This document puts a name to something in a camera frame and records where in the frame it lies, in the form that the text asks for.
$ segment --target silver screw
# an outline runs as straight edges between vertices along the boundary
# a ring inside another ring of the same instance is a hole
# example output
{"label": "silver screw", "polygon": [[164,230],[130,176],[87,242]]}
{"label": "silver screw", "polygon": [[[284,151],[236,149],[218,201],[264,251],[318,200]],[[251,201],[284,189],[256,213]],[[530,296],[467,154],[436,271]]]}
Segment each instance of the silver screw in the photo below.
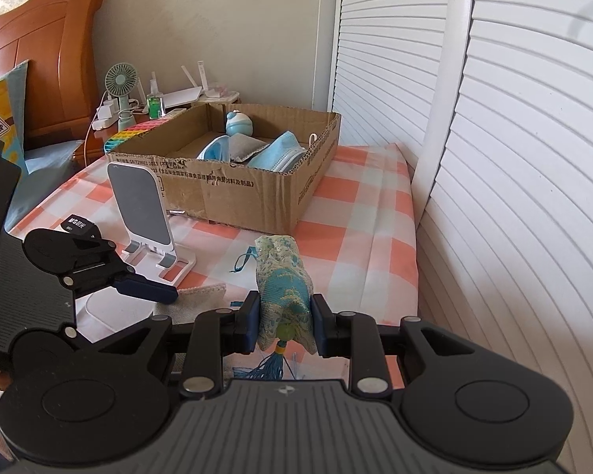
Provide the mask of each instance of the silver screw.
{"label": "silver screw", "polygon": [[362,378],[356,386],[365,394],[381,394],[389,388],[389,383],[382,378]]}
{"label": "silver screw", "polygon": [[213,383],[213,380],[205,378],[204,376],[194,376],[193,378],[187,378],[183,381],[182,386],[187,392],[199,394],[212,390],[213,387],[215,387],[215,383]]}

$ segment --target white shutter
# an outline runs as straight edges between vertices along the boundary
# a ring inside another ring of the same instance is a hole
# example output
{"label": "white shutter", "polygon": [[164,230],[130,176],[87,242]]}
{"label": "white shutter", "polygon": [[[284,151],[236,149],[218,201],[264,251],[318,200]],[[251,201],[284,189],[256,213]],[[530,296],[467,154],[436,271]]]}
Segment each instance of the white shutter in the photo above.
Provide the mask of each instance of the white shutter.
{"label": "white shutter", "polygon": [[593,0],[474,0],[472,17],[417,232],[421,312],[555,379],[575,411],[561,462],[591,474]]}
{"label": "white shutter", "polygon": [[332,108],[341,144],[422,149],[448,0],[341,0]]}

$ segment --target green fan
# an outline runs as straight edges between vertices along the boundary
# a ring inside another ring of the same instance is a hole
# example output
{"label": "green fan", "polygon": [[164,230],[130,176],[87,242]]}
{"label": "green fan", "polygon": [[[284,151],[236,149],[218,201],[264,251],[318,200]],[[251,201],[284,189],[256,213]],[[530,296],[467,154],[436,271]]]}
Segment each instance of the green fan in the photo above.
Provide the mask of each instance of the green fan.
{"label": "green fan", "polygon": [[127,62],[114,64],[106,73],[106,90],[110,96],[119,99],[119,132],[136,125],[129,95],[136,87],[137,78],[136,68]]}

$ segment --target checkered tablecloth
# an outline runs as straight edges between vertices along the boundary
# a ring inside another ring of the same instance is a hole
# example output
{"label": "checkered tablecloth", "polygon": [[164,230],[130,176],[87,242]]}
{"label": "checkered tablecloth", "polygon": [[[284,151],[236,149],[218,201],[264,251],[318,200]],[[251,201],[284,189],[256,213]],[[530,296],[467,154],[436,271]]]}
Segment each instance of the checkered tablecloth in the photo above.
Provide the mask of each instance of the checkered tablecloth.
{"label": "checkered tablecloth", "polygon": [[[120,252],[128,235],[102,158],[64,183],[11,231],[24,238],[35,228],[56,228],[72,213],[95,222]],[[180,288],[226,283],[226,300],[256,290],[255,263],[230,272],[261,234],[183,216],[171,218],[176,243],[197,257]],[[293,233],[314,290],[334,312],[368,313],[380,324],[398,324],[417,312],[415,224],[406,161],[395,145],[338,147],[329,170]],[[77,325],[83,310],[77,307]],[[241,359],[252,367],[261,353]],[[297,377],[346,375],[344,359],[310,356],[291,342],[286,351]]]}

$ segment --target fan grille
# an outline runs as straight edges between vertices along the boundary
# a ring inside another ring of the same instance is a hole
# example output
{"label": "fan grille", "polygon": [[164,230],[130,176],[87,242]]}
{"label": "fan grille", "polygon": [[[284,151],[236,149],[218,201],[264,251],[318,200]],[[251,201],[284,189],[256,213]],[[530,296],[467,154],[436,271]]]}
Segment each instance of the fan grille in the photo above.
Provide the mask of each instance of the fan grille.
{"label": "fan grille", "polygon": [[136,68],[127,62],[114,64],[106,73],[106,90],[115,98],[130,94],[136,86]]}

